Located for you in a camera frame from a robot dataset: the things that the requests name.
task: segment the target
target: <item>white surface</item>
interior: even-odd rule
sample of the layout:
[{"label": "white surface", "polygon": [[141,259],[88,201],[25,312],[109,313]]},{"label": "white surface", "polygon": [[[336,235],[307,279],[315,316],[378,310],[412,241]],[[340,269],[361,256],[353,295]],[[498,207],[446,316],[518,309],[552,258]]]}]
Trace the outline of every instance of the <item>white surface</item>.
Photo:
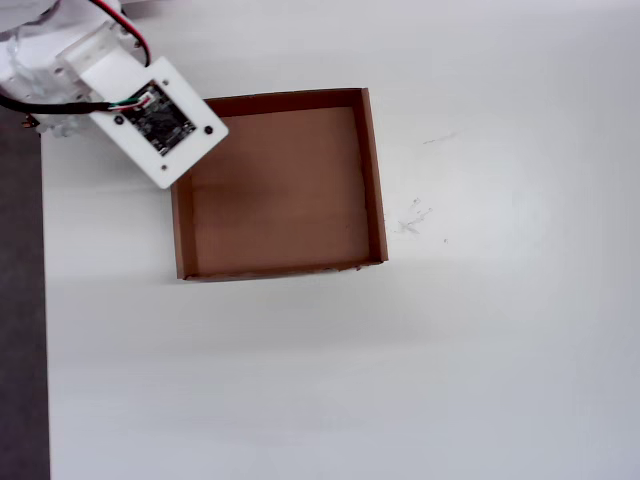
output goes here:
[{"label": "white surface", "polygon": [[45,136],[54,480],[640,474],[636,6],[156,4],[203,96],[371,88],[391,261],[180,283],[169,193]]},{"label": "white surface", "polygon": [[0,32],[37,19],[55,0],[0,0]]}]

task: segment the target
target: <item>black circuit board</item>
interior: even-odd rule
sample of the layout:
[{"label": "black circuit board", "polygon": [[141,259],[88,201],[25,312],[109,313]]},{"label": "black circuit board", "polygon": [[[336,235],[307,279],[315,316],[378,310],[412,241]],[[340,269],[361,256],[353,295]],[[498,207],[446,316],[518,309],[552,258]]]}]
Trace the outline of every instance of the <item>black circuit board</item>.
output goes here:
[{"label": "black circuit board", "polygon": [[184,140],[196,127],[184,113],[164,93],[160,86],[151,81],[132,97],[150,94],[152,100],[139,109],[122,112],[136,129],[162,156]]}]

